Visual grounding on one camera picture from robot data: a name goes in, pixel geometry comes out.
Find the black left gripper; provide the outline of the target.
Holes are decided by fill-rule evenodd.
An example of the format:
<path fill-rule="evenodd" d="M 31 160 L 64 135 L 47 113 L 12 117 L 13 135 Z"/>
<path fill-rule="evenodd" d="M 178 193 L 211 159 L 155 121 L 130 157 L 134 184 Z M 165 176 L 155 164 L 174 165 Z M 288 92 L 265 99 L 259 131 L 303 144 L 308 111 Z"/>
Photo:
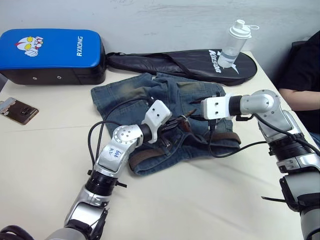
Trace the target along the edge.
<path fill-rule="evenodd" d="M 178 117 L 171 117 L 167 120 L 163 125 L 161 125 L 157 130 L 157 139 L 161 143 L 166 143 L 167 140 L 164 138 L 164 134 L 171 129 L 179 128 L 182 131 L 188 130 L 188 123 L 181 123 L 186 122 L 187 118 L 185 116 L 178 116 Z"/>

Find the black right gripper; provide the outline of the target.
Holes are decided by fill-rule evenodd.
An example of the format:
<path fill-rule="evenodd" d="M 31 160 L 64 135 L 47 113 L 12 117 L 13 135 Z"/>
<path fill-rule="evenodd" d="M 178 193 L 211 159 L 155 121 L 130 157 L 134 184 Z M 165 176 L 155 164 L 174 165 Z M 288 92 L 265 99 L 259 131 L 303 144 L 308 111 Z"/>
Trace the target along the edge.
<path fill-rule="evenodd" d="M 193 104 L 194 105 L 194 104 L 200 104 L 201 102 L 202 102 L 202 100 L 194 100 L 194 101 L 191 101 L 189 104 Z M 186 114 L 186 117 L 187 118 L 202 118 L 201 114 L 195 114 L 196 111 L 197 111 L 196 109 L 190 110 Z M 218 119 L 206 119 L 206 118 L 203 118 L 203 121 L 207 121 L 209 126 L 216 126 L 217 123 L 218 123 Z"/>

